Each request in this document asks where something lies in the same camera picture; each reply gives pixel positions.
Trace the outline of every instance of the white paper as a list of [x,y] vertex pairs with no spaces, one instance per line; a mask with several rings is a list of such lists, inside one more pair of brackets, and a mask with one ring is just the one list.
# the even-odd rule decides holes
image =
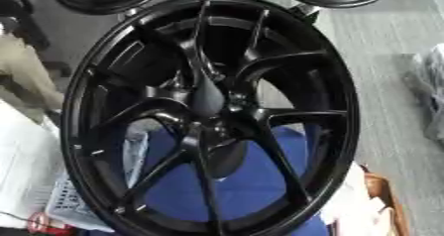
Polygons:
[[[0,99],[0,211],[28,219],[41,212],[62,169],[57,138]],[[26,222],[0,214],[0,227]]]

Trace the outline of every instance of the wheel spoke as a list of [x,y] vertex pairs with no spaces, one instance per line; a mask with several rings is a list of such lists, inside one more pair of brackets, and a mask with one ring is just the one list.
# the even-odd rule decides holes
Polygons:
[[299,176],[286,158],[271,129],[267,126],[259,126],[255,141],[265,150],[283,175],[287,198],[290,201],[308,203],[311,197],[300,182]]
[[200,8],[199,16],[194,25],[194,31],[192,33],[192,41],[201,46],[205,41],[206,28],[208,26],[208,12],[211,7],[210,1],[205,1]]
[[204,153],[209,153],[207,152],[208,148],[204,143],[204,138],[202,138],[202,129],[200,127],[191,127],[190,133],[183,140],[183,146],[190,153],[191,160],[196,168],[196,174],[208,208],[210,218],[209,226],[212,233],[213,235],[223,236],[225,235],[224,225],[217,204],[214,185],[208,168],[208,161],[206,156],[204,156]]
[[142,88],[137,83],[132,82],[131,80],[129,80],[128,78],[126,78],[122,74],[117,73],[109,68],[92,67],[92,68],[90,68],[90,70],[93,73],[99,74],[99,75],[103,76],[104,78],[106,78],[105,82],[109,83],[113,86],[126,87],[126,88],[130,88],[132,90],[135,90],[135,91],[138,91]]
[[176,145],[164,158],[155,164],[150,170],[142,176],[136,184],[127,190],[124,196],[120,199],[116,210],[122,210],[128,207],[129,203],[136,198],[145,194],[150,187],[155,185],[162,177],[185,163],[186,157],[184,150],[181,149],[181,144]]
[[247,49],[244,53],[244,60],[252,61],[257,58],[256,48],[258,47],[259,40],[264,34],[264,28],[266,26],[266,20],[269,17],[270,10],[263,10],[261,16],[253,29],[252,36],[248,43]]
[[161,124],[183,125],[188,116],[188,110],[183,104],[169,98],[150,97],[109,117],[94,126],[90,133],[100,134],[116,125],[129,124],[134,120],[144,118],[153,118]]
[[322,125],[332,119],[342,118],[347,115],[347,111],[341,110],[301,111],[293,108],[271,108],[265,110],[271,127],[294,123],[316,123]]
[[253,84],[256,86],[259,79],[267,72],[277,69],[279,67],[286,67],[290,64],[294,67],[299,67],[301,69],[305,66],[313,67],[311,61],[319,60],[320,57],[325,56],[323,51],[313,51],[313,52],[299,52],[294,54],[286,54],[280,56],[274,56],[264,59],[256,59],[239,70],[235,77],[235,86],[244,85],[245,83]]

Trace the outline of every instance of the plastic bag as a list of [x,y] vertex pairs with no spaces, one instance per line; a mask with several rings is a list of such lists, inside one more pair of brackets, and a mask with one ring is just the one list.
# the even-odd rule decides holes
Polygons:
[[415,55],[405,81],[429,116],[425,136],[444,141],[444,44]]

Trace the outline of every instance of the white basket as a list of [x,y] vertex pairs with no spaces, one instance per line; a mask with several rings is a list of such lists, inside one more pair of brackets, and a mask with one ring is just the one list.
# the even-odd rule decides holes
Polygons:
[[114,232],[86,206],[66,172],[55,183],[45,212],[52,219],[80,229]]

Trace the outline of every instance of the white cloth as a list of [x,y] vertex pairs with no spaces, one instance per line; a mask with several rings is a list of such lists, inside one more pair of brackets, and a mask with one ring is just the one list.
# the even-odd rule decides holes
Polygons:
[[370,199],[365,172],[353,163],[341,187],[321,209],[325,224],[337,224],[338,236],[390,235],[390,208],[379,199]]
[[[63,168],[57,137],[0,99],[0,211],[28,219],[45,209]],[[0,214],[0,227],[26,222]]]

